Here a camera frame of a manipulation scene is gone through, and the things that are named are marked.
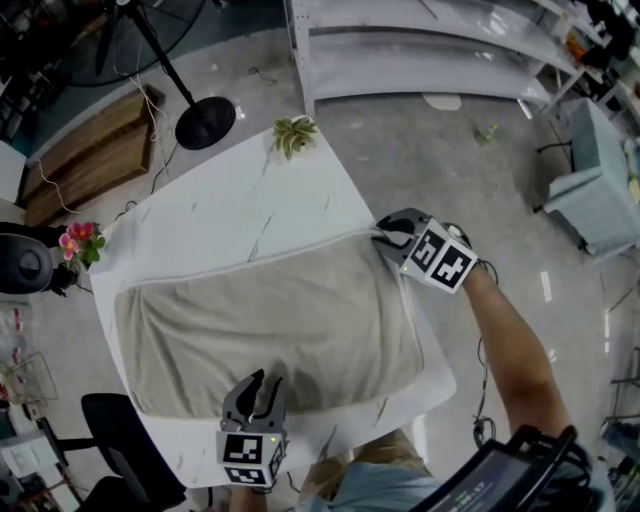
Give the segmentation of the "small green potted plant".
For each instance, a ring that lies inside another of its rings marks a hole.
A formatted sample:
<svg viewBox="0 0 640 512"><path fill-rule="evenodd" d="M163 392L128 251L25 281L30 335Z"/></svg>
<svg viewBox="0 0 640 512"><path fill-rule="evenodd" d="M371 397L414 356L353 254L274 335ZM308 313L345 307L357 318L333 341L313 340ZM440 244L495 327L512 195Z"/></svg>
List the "small green potted plant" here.
<svg viewBox="0 0 640 512"><path fill-rule="evenodd" d="M278 119L272 131L274 148L290 160L294 154L313 145L316 133L316 123L308 116Z"/></svg>

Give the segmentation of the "person's light blue shirt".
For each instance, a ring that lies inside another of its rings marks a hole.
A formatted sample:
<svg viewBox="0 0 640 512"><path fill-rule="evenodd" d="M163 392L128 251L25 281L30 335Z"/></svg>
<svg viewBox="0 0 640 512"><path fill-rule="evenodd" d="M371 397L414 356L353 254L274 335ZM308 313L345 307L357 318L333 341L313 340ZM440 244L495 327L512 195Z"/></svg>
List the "person's light blue shirt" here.
<svg viewBox="0 0 640 512"><path fill-rule="evenodd" d="M303 498L296 512L409 512L441 482L424 472L388 464L354 463L333 498Z"/></svg>

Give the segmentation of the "black standing fan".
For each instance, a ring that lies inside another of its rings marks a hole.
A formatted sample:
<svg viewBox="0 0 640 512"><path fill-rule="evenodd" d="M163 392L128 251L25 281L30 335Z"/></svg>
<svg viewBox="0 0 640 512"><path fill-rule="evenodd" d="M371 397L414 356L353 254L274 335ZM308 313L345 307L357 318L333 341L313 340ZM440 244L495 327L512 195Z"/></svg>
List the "black standing fan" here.
<svg viewBox="0 0 640 512"><path fill-rule="evenodd" d="M234 107L222 97L196 100L170 61L207 2L222 5L221 0L97 0L95 14L62 58L69 84L98 88L140 79L159 67L187 103L175 126L178 145L195 151L217 143L235 122Z"/></svg>

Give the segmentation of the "light blue covered table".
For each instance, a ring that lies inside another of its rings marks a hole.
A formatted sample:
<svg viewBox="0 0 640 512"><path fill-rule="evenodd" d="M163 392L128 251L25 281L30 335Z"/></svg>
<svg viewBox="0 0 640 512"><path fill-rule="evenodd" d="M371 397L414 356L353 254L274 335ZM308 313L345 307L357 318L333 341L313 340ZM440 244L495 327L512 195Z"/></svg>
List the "light blue covered table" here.
<svg viewBox="0 0 640 512"><path fill-rule="evenodd" d="M619 131L587 98L565 103L561 120L571 172L550 183L546 201L534 211L560 214L577 233L581 248L600 260L640 248L640 204L629 190Z"/></svg>

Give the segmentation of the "person's left forearm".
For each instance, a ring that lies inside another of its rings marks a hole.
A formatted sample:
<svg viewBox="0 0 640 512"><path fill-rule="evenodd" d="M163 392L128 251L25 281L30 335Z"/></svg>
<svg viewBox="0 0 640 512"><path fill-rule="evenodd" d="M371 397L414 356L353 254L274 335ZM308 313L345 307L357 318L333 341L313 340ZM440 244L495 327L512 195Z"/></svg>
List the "person's left forearm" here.
<svg viewBox="0 0 640 512"><path fill-rule="evenodd" d="M294 512L295 508L277 510L268 504L263 494L256 493L250 487L233 486L231 488L228 512Z"/></svg>

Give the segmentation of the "black office chair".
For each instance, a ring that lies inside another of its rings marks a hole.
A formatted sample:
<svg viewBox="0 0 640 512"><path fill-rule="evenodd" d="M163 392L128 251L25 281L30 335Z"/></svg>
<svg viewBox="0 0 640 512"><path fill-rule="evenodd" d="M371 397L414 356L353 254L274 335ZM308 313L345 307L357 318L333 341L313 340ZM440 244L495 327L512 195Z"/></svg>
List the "black office chair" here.
<svg viewBox="0 0 640 512"><path fill-rule="evenodd" d="M37 421L54 453L96 448L113 474L98 481L77 512L166 512L186 500L186 488L157 450L131 400L93 393L81 399L89 438L62 439L47 419Z"/></svg>

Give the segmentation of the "beige towel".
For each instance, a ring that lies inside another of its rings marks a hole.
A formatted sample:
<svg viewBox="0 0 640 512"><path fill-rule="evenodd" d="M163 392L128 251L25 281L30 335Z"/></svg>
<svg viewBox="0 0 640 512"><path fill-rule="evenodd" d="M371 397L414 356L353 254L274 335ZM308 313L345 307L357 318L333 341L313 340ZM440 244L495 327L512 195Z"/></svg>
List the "beige towel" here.
<svg viewBox="0 0 640 512"><path fill-rule="evenodd" d="M405 291L370 231L188 279L143 282L114 300L129 393L144 414L221 415L257 370L288 386L294 414L357 405L423 371Z"/></svg>

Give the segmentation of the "pile of clear water bottles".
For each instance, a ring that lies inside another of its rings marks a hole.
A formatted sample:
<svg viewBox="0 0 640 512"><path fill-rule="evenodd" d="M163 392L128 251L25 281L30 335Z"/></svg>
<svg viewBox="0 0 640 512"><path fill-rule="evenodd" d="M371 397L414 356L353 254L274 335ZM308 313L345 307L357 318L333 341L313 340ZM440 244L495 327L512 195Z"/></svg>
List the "pile of clear water bottles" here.
<svg viewBox="0 0 640 512"><path fill-rule="evenodd" d="M32 353L30 305L0 301L0 363L14 365Z"/></svg>

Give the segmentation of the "person's right forearm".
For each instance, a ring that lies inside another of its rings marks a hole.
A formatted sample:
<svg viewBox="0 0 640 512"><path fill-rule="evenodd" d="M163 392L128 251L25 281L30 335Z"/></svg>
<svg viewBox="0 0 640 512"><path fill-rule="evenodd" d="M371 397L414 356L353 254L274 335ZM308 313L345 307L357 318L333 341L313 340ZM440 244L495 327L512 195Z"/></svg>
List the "person's right forearm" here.
<svg viewBox="0 0 640 512"><path fill-rule="evenodd" d="M489 272L474 266L463 283L509 427L535 427L558 437L571 419L536 334Z"/></svg>

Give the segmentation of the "pink flower potted plant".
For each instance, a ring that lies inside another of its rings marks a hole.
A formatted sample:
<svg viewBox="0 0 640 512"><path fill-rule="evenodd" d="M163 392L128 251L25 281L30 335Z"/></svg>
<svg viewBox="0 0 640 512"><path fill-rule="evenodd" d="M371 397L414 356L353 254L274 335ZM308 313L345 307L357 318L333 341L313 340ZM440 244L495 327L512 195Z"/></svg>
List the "pink flower potted plant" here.
<svg viewBox="0 0 640 512"><path fill-rule="evenodd" d="M106 238L93 222L74 222L58 238L57 249L66 268L75 274L88 271L101 260Z"/></svg>

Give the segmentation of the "white metal shelving unit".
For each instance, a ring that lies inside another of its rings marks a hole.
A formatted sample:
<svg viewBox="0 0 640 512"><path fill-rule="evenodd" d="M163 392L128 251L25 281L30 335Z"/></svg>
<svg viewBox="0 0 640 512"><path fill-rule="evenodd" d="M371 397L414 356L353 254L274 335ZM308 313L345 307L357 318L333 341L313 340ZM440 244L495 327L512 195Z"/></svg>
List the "white metal shelving unit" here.
<svg viewBox="0 0 640 512"><path fill-rule="evenodd" d="M612 0L283 0L304 111L427 93L557 103L638 27Z"/></svg>

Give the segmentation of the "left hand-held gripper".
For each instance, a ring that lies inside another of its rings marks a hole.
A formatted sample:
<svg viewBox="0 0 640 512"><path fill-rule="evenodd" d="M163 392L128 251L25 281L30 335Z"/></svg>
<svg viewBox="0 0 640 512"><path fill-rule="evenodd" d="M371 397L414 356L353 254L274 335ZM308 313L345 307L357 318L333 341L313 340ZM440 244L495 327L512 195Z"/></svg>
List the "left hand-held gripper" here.
<svg viewBox="0 0 640 512"><path fill-rule="evenodd" d="M286 416L286 382L278 377L265 408L248 420L265 377L259 369L240 381L224 398L221 430L216 433L217 463L230 484L249 488L272 488L286 456L287 432L272 420Z"/></svg>

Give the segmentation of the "black chest-worn tablet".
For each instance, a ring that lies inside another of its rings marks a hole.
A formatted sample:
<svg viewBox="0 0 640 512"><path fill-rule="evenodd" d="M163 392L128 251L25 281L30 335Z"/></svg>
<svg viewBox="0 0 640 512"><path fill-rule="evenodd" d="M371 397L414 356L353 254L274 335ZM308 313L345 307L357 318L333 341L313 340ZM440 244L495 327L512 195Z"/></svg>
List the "black chest-worn tablet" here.
<svg viewBox="0 0 640 512"><path fill-rule="evenodd" d="M599 512L592 471L575 427L554 438L523 425L506 444L487 441L409 512Z"/></svg>

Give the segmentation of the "wooden step platform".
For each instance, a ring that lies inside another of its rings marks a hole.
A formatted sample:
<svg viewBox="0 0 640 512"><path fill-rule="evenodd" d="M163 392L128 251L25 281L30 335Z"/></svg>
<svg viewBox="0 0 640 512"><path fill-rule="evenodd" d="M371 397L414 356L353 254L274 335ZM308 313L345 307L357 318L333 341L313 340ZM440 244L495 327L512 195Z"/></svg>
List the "wooden step platform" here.
<svg viewBox="0 0 640 512"><path fill-rule="evenodd" d="M148 172L154 116L147 101L164 101L144 85L69 132L26 175L21 196L28 226L45 226Z"/></svg>

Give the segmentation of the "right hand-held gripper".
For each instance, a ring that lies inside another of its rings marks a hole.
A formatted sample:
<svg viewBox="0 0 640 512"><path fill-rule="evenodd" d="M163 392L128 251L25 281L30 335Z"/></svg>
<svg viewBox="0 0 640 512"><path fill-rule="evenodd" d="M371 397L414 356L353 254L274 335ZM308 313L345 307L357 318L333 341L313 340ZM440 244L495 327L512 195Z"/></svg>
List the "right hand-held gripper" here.
<svg viewBox="0 0 640 512"><path fill-rule="evenodd" d="M413 207L388 214L376 227L381 231L371 242L381 256L400 266L404 276L450 294L459 289L478 260L460 234ZM421 231L417 240L409 234Z"/></svg>

